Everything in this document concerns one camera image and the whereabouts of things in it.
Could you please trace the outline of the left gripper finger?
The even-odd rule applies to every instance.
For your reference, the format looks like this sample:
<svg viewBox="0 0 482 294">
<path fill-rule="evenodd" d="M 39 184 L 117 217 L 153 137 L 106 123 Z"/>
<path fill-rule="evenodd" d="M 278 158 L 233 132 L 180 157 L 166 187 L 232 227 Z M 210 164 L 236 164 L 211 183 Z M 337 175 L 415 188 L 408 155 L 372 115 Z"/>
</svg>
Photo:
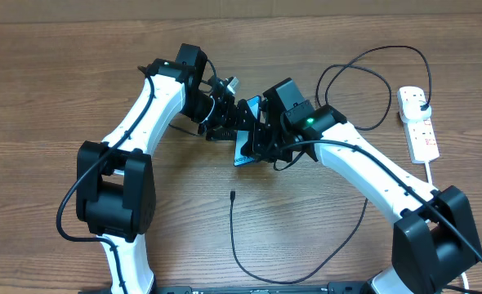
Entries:
<svg viewBox="0 0 482 294">
<path fill-rule="evenodd" d="M 252 131 L 254 129 L 255 125 L 260 121 L 260 103 L 260 97 L 238 101 L 235 111 L 235 130 Z"/>
<path fill-rule="evenodd" d="M 224 127 L 211 129 L 206 134 L 207 141 L 236 141 L 237 131 Z"/>
</svg>

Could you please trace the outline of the Galaxy smartphone blue screen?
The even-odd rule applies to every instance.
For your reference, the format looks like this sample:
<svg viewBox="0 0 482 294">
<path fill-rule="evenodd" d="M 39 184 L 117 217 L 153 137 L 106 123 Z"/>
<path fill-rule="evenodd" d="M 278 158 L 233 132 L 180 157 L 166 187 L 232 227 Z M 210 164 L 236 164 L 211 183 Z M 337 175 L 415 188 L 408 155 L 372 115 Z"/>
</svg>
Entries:
<svg viewBox="0 0 482 294">
<path fill-rule="evenodd" d="M 260 103 L 260 96 L 254 96 L 253 98 L 248 100 L 248 107 L 257 122 L 260 120 Z M 253 131 L 237 131 L 234 152 L 235 167 L 241 167 L 243 165 L 255 162 L 255 158 L 248 156 L 248 151 L 252 148 L 252 141 Z"/>
</svg>

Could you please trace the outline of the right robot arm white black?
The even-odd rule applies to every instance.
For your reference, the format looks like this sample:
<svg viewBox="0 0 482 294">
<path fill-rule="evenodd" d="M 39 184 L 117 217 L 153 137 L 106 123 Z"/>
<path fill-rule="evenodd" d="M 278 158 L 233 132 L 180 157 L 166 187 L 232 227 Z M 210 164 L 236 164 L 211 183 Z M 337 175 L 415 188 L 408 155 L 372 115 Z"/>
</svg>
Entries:
<svg viewBox="0 0 482 294">
<path fill-rule="evenodd" d="M 419 180 L 370 145 L 331 105 L 315 109 L 286 78 L 263 94 L 270 123 L 261 156 L 292 161 L 302 152 L 350 182 L 393 229 L 391 267 L 373 278 L 375 292 L 435 293 L 482 261 L 467 196 Z"/>
</svg>

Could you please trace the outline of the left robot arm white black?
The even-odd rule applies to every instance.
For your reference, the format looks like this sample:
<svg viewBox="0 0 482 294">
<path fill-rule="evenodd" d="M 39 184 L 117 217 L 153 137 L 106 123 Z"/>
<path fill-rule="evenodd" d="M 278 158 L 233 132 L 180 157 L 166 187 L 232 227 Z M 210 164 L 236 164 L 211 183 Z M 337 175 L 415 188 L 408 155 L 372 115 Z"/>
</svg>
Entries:
<svg viewBox="0 0 482 294">
<path fill-rule="evenodd" d="M 211 63 L 200 47 L 182 44 L 174 61 L 141 66 L 144 87 L 125 118 L 101 142 L 86 141 L 78 150 L 77 180 L 68 195 L 91 233 L 86 240 L 105 250 L 108 293 L 155 291 L 145 241 L 156 207 L 152 157 L 174 117 L 185 115 L 209 138 L 216 131 L 248 131 L 255 121 L 247 101 L 234 101 L 236 77 L 203 80 Z M 204 83 L 209 90 L 201 90 Z"/>
</svg>

